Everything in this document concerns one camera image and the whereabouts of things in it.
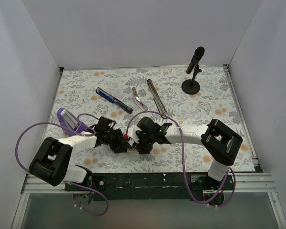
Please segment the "white stapler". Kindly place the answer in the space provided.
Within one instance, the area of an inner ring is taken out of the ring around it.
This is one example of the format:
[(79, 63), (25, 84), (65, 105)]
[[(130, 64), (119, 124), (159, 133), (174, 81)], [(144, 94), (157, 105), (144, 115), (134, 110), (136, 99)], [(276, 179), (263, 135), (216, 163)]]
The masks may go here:
[(133, 99), (136, 103), (136, 105), (142, 110), (142, 111), (148, 111), (148, 107), (141, 101), (137, 90), (135, 87), (132, 87), (132, 94), (133, 94)]

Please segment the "purple stapler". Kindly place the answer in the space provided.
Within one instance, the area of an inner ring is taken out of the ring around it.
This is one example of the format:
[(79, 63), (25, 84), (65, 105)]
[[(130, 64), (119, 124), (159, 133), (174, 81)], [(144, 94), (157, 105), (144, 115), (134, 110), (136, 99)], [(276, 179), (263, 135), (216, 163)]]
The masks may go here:
[(57, 117), (61, 126), (63, 126), (63, 132), (67, 136), (74, 136), (76, 133), (83, 132), (86, 128), (81, 124), (77, 117), (64, 108), (60, 108), (57, 111)]

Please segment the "blue stapler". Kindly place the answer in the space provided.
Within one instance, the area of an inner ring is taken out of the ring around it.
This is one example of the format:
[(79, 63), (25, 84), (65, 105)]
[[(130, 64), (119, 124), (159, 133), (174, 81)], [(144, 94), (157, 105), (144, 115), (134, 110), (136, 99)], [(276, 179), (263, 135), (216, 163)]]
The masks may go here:
[(132, 114), (133, 113), (133, 109), (131, 107), (129, 107), (128, 105), (126, 105), (125, 103), (123, 103), (122, 101), (120, 101), (119, 99), (117, 99), (116, 97), (110, 95), (109, 93), (105, 92), (103, 89), (101, 89), (100, 87), (97, 87), (97, 89), (95, 90), (95, 92), (101, 96), (102, 98), (106, 99), (107, 101), (109, 101), (112, 104), (116, 104), (117, 106), (119, 106), (120, 108), (122, 108), (125, 112)]

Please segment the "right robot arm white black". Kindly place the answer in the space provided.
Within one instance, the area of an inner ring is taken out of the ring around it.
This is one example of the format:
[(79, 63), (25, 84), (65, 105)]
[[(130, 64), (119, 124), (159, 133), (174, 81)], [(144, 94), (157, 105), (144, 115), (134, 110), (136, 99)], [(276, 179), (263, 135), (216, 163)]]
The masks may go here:
[(144, 117), (137, 126), (128, 129), (127, 135), (133, 140), (133, 148), (142, 154), (150, 153), (154, 143), (204, 146), (214, 159), (206, 177), (207, 186), (214, 190), (224, 183), (225, 173), (234, 164), (243, 142), (238, 133), (218, 119), (206, 126), (177, 127), (172, 123), (159, 125)]

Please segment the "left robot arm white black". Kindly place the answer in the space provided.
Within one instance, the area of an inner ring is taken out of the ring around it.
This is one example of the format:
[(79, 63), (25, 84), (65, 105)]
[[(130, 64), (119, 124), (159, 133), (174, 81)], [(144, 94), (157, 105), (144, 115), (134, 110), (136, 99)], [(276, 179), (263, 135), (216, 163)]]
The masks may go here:
[(91, 171), (71, 165), (70, 158), (101, 145), (108, 145), (114, 153), (126, 153), (132, 149), (121, 129), (114, 129), (114, 126), (115, 121), (102, 116), (93, 128), (85, 129), (79, 135), (61, 139), (47, 137), (29, 166), (29, 173), (52, 186), (74, 182), (80, 190), (88, 190), (92, 185)]

